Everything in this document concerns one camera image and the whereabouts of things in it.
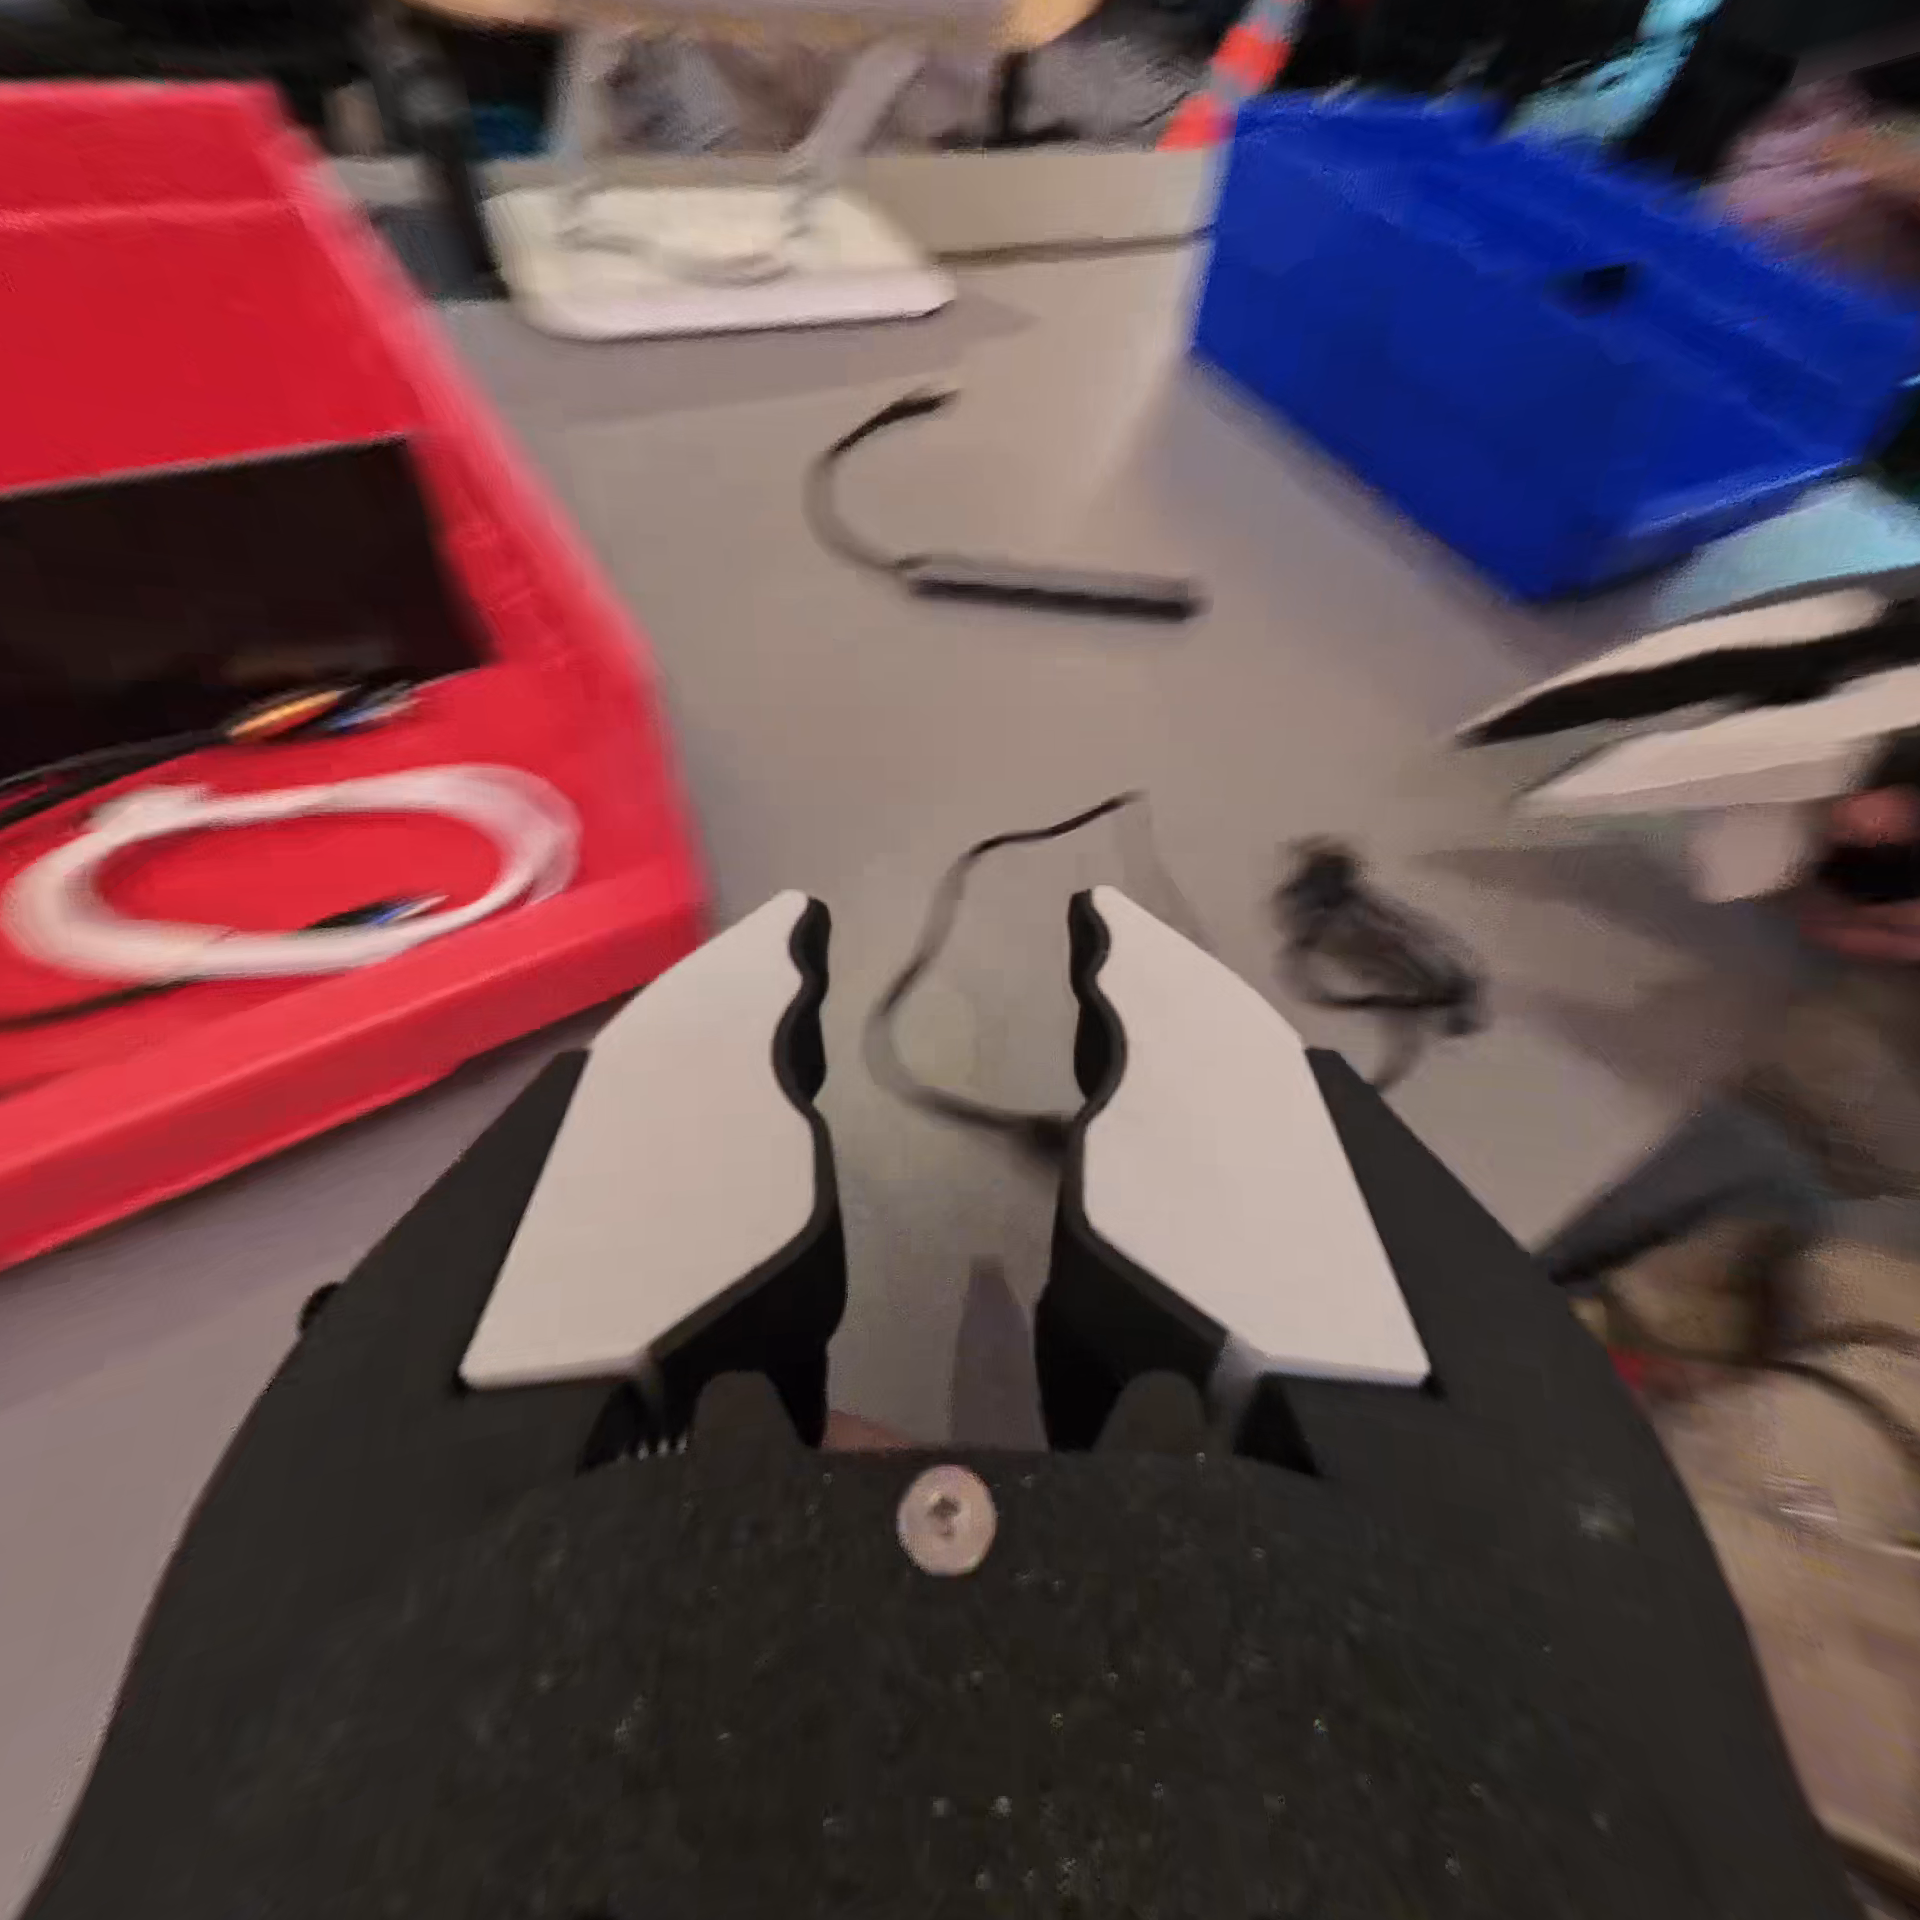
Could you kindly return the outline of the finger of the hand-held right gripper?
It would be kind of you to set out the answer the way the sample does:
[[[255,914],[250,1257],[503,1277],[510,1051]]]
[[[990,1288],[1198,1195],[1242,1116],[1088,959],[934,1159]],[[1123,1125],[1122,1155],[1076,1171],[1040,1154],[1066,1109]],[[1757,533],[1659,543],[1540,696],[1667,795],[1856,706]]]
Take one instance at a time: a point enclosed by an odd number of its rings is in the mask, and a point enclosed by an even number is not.
[[[1825,802],[1853,789],[1915,722],[1915,696],[1828,696],[1639,732],[1530,786],[1513,812],[1596,819]]]
[[[1913,594],[1803,592],[1634,635],[1526,686],[1455,738],[1485,748],[1684,708],[1786,708],[1915,659]]]

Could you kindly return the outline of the grey desk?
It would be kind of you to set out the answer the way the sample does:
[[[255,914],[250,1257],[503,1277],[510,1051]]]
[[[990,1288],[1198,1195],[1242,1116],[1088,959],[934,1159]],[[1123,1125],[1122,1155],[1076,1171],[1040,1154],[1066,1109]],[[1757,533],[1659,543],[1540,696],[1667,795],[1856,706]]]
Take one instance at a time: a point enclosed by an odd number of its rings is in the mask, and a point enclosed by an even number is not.
[[[918,1435],[947,1430],[972,1262],[1029,1297],[1050,1223],[1035,1171],[904,1114],[860,1061],[956,852],[1140,787],[1202,935],[1284,999],[1284,846],[1353,843],[1491,997],[1397,1109],[1516,1237],[1544,1237],[1739,1054],[1792,946],[1636,843],[1508,839],[1508,763],[1448,735],[1642,623],[1915,563],[1908,515],[1848,484],[1615,598],[1505,605],[1188,363],[1209,185],[1202,155],[871,160],[868,194],[958,276],[920,323],[582,348],[500,302],[437,313],[650,643],[716,916],[785,888],[827,901],[849,1260],[832,1388]],[[916,390],[956,398],[837,469],[863,538],[1188,577],[1205,610],[923,599],[827,552],[808,466]]]

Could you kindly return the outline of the red plastic bin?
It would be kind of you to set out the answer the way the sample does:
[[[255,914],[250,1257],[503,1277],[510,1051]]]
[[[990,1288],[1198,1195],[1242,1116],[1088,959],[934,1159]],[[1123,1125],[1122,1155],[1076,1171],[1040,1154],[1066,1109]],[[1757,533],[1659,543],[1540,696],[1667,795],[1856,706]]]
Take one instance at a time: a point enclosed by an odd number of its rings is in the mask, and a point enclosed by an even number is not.
[[[3,831],[3,1266],[636,989],[708,929],[612,580],[261,86],[7,81],[3,493],[404,438],[479,663],[367,732],[197,751]],[[371,899],[421,918],[305,929]]]

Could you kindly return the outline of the wooden book stand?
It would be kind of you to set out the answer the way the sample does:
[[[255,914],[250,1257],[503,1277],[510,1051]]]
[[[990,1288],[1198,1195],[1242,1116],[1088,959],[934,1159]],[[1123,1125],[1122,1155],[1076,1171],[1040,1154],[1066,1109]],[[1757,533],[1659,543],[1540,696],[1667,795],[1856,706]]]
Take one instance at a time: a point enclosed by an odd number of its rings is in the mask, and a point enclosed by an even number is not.
[[[476,32],[562,35],[554,146],[534,185],[486,190],[461,108],[420,130],[478,273],[541,334],[638,341],[923,319],[950,276],[845,175],[936,51],[1034,54],[1090,2],[430,2]],[[603,86],[629,42],[766,39],[841,54],[835,87],[764,181],[614,183]]]

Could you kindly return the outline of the grey USB hub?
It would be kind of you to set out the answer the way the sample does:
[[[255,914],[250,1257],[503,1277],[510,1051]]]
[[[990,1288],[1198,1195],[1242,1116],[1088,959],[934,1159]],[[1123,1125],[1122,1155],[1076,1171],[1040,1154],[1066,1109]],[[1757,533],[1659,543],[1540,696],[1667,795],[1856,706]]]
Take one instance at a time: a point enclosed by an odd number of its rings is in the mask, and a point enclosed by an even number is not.
[[[811,457],[801,482],[801,511],[825,552],[922,602],[1116,617],[1149,625],[1185,623],[1205,611],[1205,594],[1188,577],[1043,566],[947,549],[902,549],[863,538],[837,503],[837,476],[843,462],[883,431],[930,420],[954,399],[952,390],[916,390],[897,395]]]

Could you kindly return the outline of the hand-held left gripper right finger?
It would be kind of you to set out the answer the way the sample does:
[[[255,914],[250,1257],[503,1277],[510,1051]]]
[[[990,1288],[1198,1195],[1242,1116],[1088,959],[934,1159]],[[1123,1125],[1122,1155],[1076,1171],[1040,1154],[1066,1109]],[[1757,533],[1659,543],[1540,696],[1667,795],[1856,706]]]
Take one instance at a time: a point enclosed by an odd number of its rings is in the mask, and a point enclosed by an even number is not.
[[[1171,1375],[1227,1440],[1301,1453],[1282,1379],[1426,1390],[1427,1346],[1301,1034],[1112,883],[1067,901],[1067,1116],[1034,1309],[1046,1441]]]

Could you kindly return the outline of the orange traffic cone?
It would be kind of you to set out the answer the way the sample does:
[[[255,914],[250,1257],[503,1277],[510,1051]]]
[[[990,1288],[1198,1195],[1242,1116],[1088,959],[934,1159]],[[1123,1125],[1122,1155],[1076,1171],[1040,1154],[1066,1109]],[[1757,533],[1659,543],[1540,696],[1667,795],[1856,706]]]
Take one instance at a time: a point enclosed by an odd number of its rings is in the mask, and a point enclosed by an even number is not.
[[[1156,149],[1207,152],[1231,137],[1237,109],[1286,70],[1312,2],[1248,2],[1219,35],[1196,90],[1165,120]]]

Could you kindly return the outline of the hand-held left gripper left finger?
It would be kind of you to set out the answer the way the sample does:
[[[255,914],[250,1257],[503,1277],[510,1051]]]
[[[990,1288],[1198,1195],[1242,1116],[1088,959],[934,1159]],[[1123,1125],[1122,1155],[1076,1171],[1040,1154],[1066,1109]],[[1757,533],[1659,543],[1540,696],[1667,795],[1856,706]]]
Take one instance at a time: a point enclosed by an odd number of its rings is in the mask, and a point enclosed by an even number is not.
[[[678,1435],[712,1379],[827,1425],[845,1227],[825,1084],[825,901],[785,890],[662,972],[588,1044],[458,1378],[624,1382]]]

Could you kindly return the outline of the blue plastic bin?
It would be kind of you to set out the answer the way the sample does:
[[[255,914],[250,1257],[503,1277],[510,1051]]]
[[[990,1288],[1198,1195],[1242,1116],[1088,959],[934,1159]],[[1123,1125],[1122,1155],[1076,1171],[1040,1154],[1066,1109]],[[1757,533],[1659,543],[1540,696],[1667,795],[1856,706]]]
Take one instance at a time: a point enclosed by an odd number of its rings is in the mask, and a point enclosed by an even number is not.
[[[1519,602],[1609,588],[1871,456],[1915,309],[1475,103],[1237,109],[1194,357]]]

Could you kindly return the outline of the black bin divider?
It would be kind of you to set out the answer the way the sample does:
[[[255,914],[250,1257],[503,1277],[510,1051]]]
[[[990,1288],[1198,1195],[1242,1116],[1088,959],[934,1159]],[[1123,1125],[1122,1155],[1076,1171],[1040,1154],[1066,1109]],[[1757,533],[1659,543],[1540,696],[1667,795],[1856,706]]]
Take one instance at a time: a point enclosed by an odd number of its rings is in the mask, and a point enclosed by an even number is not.
[[[5,780],[486,652],[405,438],[3,491]]]

